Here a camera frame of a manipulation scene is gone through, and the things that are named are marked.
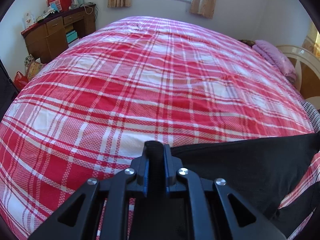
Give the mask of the black pants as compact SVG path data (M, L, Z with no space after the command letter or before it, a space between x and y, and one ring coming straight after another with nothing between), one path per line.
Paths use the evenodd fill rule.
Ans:
M224 178L250 204L262 213L286 237L319 239L319 182L302 193L287 207L280 202L297 189L316 153L319 133L292 137L260 138L215 144L172 147L171 155L200 178ZM130 239L186 239L182 200L170 200L135 211Z

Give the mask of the red plaid bed sheet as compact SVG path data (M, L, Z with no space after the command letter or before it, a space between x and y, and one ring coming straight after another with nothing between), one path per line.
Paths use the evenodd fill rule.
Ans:
M193 24L128 17L47 64L1 121L1 217L27 239L86 179L146 141L172 147L313 132L301 96L248 45Z

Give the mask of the striped pillow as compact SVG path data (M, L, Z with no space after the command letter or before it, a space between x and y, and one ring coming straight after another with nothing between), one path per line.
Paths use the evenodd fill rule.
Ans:
M315 133L320 131L320 114L313 104L307 101L301 101L301 105L307 113L307 116L312 124Z

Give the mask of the teal storage box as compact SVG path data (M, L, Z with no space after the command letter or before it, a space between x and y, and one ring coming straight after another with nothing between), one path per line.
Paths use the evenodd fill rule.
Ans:
M78 33L75 30L72 30L66 34L67 43L70 44L73 41L78 39Z

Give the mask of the floral patterned bag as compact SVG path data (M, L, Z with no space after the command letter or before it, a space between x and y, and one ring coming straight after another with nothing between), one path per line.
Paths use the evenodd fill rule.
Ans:
M33 55L29 54L24 61L25 65L25 76L28 81L31 81L45 66L45 64L37 62Z

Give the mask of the red plastic bag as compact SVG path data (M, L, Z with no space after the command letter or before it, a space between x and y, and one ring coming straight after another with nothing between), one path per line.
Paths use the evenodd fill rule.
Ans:
M22 90L28 84L28 82L29 81L26 76L24 76L21 72L16 72L14 85L18 90Z

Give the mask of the black folding chair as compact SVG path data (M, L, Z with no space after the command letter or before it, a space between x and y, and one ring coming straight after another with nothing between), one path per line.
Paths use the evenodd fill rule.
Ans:
M8 75L2 61L0 62L0 121L19 94L18 89Z

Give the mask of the pink folded blanket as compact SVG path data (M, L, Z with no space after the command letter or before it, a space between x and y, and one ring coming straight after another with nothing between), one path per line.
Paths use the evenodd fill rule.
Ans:
M295 83L297 80L295 67L277 47L264 40L255 40L252 49L267 62L277 67L291 83Z

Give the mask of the cream wooden headboard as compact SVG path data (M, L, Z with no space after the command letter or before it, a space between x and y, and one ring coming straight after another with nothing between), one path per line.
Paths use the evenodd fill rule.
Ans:
M319 111L319 59L305 48L281 45L277 48L291 61L297 73L295 88Z

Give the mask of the brown wooden desk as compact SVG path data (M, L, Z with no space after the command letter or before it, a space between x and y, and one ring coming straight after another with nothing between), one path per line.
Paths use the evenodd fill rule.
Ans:
M96 31L96 4L59 12L21 32L27 51L42 63L49 63L68 49L67 33L81 39Z

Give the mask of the red gift bag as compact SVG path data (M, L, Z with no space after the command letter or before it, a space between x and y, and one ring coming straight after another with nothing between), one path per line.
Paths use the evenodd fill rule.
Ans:
M69 10L71 3L72 3L72 0L47 0L48 6L59 12L64 12Z

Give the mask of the white greeting card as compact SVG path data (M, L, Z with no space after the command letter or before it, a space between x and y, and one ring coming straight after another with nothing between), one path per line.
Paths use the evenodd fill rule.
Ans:
M31 11L25 12L23 15L24 28L27 29L35 23L35 18Z

